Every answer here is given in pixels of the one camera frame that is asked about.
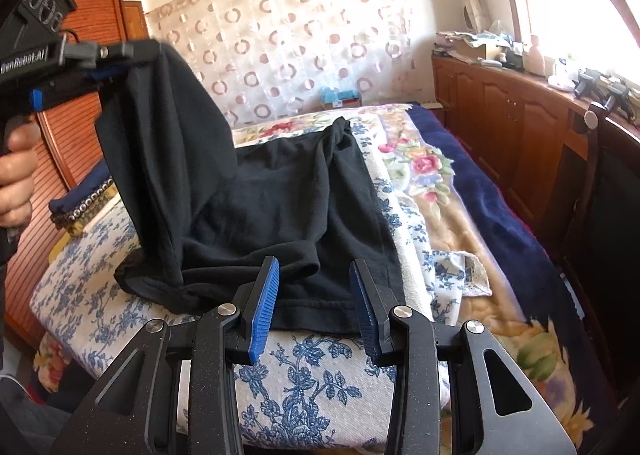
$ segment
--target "folded clothes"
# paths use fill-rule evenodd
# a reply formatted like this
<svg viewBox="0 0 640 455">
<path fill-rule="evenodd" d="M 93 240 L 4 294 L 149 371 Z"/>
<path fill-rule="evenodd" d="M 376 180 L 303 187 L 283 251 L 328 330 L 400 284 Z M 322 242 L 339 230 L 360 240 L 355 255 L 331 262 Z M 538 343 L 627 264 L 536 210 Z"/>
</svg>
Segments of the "folded clothes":
<svg viewBox="0 0 640 455">
<path fill-rule="evenodd" d="M 96 193 L 98 188 L 111 178 L 109 168 L 104 159 L 100 159 L 91 171 L 82 179 L 80 184 L 69 190 L 65 196 L 52 199 L 49 202 L 49 210 L 53 215 L 73 213 L 74 210 Z"/>
<path fill-rule="evenodd" d="M 72 211 L 51 214 L 51 221 L 57 229 L 65 228 L 72 237 L 79 237 L 84 232 L 84 228 L 116 195 L 118 195 L 118 188 L 110 177 Z"/>
<path fill-rule="evenodd" d="M 201 313 L 280 261 L 272 326 L 355 333 L 348 280 L 364 258 L 404 301 L 398 252 L 349 122 L 235 149 L 225 118 L 168 45 L 101 93 L 98 138 L 140 238 L 121 287 Z"/>
</svg>

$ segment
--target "finger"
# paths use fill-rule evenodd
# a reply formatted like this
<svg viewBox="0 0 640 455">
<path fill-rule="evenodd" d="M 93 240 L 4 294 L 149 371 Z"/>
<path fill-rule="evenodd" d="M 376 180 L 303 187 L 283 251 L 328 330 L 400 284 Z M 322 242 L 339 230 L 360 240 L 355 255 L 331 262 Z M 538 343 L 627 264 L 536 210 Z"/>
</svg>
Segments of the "finger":
<svg viewBox="0 0 640 455">
<path fill-rule="evenodd" d="M 27 202 L 11 210 L 10 212 L 0 215 L 0 227 L 2 228 L 15 228 L 16 226 L 22 226 L 28 224 L 31 221 L 31 203 Z"/>
<path fill-rule="evenodd" d="M 35 150 L 13 152 L 0 157 L 0 186 L 29 177 L 37 167 L 38 155 Z"/>
<path fill-rule="evenodd" d="M 7 148 L 12 152 L 30 150 L 40 140 L 40 127 L 36 123 L 20 125 L 9 136 Z"/>
<path fill-rule="evenodd" d="M 33 177 L 0 188 L 0 214 L 19 208 L 33 195 Z"/>
</svg>

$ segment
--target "bed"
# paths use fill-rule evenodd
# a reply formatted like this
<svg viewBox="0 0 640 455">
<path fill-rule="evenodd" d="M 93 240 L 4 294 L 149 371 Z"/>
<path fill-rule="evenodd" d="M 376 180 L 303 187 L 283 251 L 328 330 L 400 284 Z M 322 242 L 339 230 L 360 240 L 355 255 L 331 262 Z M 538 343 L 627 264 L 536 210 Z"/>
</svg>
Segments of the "bed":
<svg viewBox="0 0 640 455">
<path fill-rule="evenodd" d="M 340 116 L 351 122 L 392 230 L 408 303 L 441 323 L 480 319 L 588 451 L 615 407 L 574 302 L 542 247 L 433 114 L 409 105 L 315 112 L 235 130 L 234 142 L 312 132 Z M 54 339 L 48 359 L 62 359 L 60 369 L 74 358 L 97 377 L 149 319 L 194 319 L 117 286 L 113 272 L 137 245 L 126 209 L 115 204 L 63 247 L 34 289 L 30 307 L 48 331 L 44 342 Z M 188 372 L 183 366 L 181 428 Z M 242 434 L 262 447 L 380 451 L 394 378 L 393 368 L 371 365 L 358 338 L 272 331 L 260 362 L 236 367 Z M 446 403 L 444 367 L 440 380 Z M 450 415 L 442 414 L 446 453 Z"/>
</svg>

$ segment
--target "black cable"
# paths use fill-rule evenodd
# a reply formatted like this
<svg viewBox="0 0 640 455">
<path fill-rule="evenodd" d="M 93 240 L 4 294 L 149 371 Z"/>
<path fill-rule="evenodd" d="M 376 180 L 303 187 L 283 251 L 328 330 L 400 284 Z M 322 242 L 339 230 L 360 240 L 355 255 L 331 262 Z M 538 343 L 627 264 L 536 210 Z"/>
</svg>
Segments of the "black cable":
<svg viewBox="0 0 640 455">
<path fill-rule="evenodd" d="M 76 39 L 76 44 L 80 42 L 78 34 L 73 29 L 60 29 L 58 32 L 68 32 L 69 34 L 72 34 L 74 36 L 74 38 Z"/>
</svg>

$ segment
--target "navy blue blanket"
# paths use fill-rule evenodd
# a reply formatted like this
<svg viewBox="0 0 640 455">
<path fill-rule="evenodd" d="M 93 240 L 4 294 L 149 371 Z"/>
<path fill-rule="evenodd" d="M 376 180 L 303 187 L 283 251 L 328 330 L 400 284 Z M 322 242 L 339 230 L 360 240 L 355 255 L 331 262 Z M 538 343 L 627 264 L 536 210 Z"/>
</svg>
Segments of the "navy blue blanket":
<svg viewBox="0 0 640 455">
<path fill-rule="evenodd" d="M 586 432 L 580 447 L 581 453 L 587 453 L 615 418 L 616 407 L 558 270 L 540 243 L 511 212 L 497 186 L 431 111 L 415 106 L 408 114 L 425 142 L 455 161 L 454 187 L 509 280 L 524 316 L 538 320 L 543 326 L 549 318 L 553 320 L 559 342 L 568 351 L 577 406 L 583 402 L 583 411 L 590 408 L 589 418 L 596 425 Z"/>
</svg>

